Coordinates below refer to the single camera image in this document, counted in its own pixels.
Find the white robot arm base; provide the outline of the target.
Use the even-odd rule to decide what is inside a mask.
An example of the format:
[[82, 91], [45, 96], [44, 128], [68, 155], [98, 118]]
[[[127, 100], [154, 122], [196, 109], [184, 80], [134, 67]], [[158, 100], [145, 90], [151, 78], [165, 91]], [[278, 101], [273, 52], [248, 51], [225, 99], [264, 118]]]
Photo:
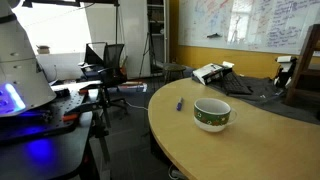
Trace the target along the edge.
[[12, 11], [19, 2], [0, 0], [0, 117], [16, 116], [56, 98]]

